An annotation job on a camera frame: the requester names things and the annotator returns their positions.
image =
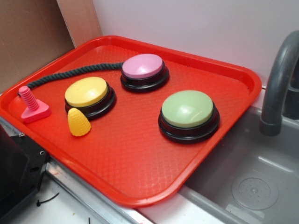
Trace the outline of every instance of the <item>red tray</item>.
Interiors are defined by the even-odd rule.
[[[97,63],[118,63],[152,53],[164,60],[170,79],[150,93],[131,93],[121,86],[120,70],[97,71],[50,82],[33,89],[52,114],[24,124],[26,106],[19,87],[45,75]],[[64,110],[64,92],[75,81],[98,76],[116,92],[115,107],[91,121],[90,133],[74,137]],[[164,100],[182,90],[199,90],[214,101],[221,121],[210,139],[191,145],[167,140],[158,127]],[[44,147],[52,157],[104,193],[128,207],[154,204],[178,191],[184,181],[251,105],[261,90],[249,69],[117,36],[91,40],[17,83],[0,97],[0,116]]]

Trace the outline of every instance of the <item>faucet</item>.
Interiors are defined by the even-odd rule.
[[[282,43],[268,80],[260,132],[267,136],[280,133],[282,115],[299,119],[299,30]]]

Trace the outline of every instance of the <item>tray rim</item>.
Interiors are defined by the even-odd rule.
[[[177,50],[172,50],[160,46],[156,46],[149,43],[144,43],[132,39],[128,39],[125,37],[120,36],[103,36],[99,38],[94,38],[78,48],[75,48],[71,50],[70,52],[66,53],[65,55],[61,56],[60,58],[56,59],[55,61],[49,63],[48,65],[44,66],[43,68],[39,69],[38,71],[34,72],[30,76],[24,78],[23,80],[19,81],[15,85],[13,85],[11,88],[6,90],[1,96],[0,96],[0,116],[3,117],[7,122],[9,122],[11,125],[19,129],[21,132],[25,133],[29,137],[31,137],[34,141],[36,141],[38,144],[40,144],[43,148],[47,150],[47,148],[53,148],[53,145],[51,142],[45,140],[42,138],[42,136],[39,136],[34,131],[32,131],[30,128],[26,127],[24,123],[19,122],[12,114],[8,113],[6,110],[3,109],[3,106],[5,103],[9,103],[9,99],[12,97],[15,97],[18,88],[22,85],[25,85],[31,81],[34,81],[42,76],[55,73],[59,68],[62,68],[65,66],[65,62],[69,61],[70,59],[78,58],[78,55],[81,55],[83,53],[86,53],[95,47],[100,46],[106,46],[106,45],[112,45],[121,47],[123,49],[129,49],[136,51],[140,54],[142,53],[152,53],[152,54],[159,54],[164,60],[169,60],[175,63],[179,64],[186,64],[188,63],[189,67],[194,67],[196,69],[200,70],[207,70],[202,69],[200,66],[204,63],[205,68],[209,68],[210,70],[207,70],[209,72],[213,72],[215,74],[219,74],[219,71],[221,71],[222,76],[227,76],[229,78],[233,78],[236,80],[239,80],[243,82],[249,90],[249,96],[244,100],[243,104],[234,111],[234,116],[231,116],[229,119],[226,120],[226,122],[221,126],[221,129],[219,129],[215,135],[212,137],[213,139],[218,139],[216,141],[207,141],[207,144],[201,149],[202,152],[207,156],[212,149],[216,146],[216,144],[220,141],[220,139],[227,133],[227,131],[235,124],[235,122],[243,115],[243,113],[250,107],[251,103],[255,100],[255,98],[259,95],[262,83],[260,78],[256,73],[253,71],[238,66],[229,64],[226,62],[217,61],[214,59],[205,58],[202,56],[197,56]],[[56,160],[60,161],[64,165],[66,165],[69,169],[72,171],[78,172],[80,171],[80,177],[83,178],[85,181],[87,181],[89,184],[91,184],[88,180],[94,179],[95,175],[87,170],[84,166],[80,164],[74,165],[74,163],[71,163],[72,158],[69,158],[69,155],[66,154],[64,151],[61,151],[59,153],[57,152],[51,152],[51,156],[53,156]],[[120,191],[117,191],[115,188],[110,188],[109,186],[103,186],[103,182],[106,182],[96,176],[98,179],[96,182],[93,182],[94,184],[101,185],[101,189],[97,188],[97,190],[101,191],[108,197],[113,197],[113,201],[124,205],[128,207],[143,207],[148,206],[151,204],[155,204],[162,199],[166,199],[171,197],[173,194],[175,194],[178,189],[184,184],[185,180],[190,176],[190,174],[197,168],[197,166],[204,160],[206,156],[199,156],[197,154],[193,160],[186,166],[185,170],[180,173],[180,175],[170,184],[170,186],[163,190],[162,192],[153,195],[149,198],[131,198],[124,194],[122,194]]]

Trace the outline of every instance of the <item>sink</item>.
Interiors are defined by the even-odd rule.
[[[281,134],[268,137],[259,132],[260,115],[250,107],[187,180],[190,190],[180,194],[215,208],[229,217],[226,223],[297,224],[299,122],[284,118]]]

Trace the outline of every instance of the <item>yellow cone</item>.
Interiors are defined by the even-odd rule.
[[[74,136],[86,135],[92,127],[85,115],[76,108],[69,110],[67,119],[70,131]]]

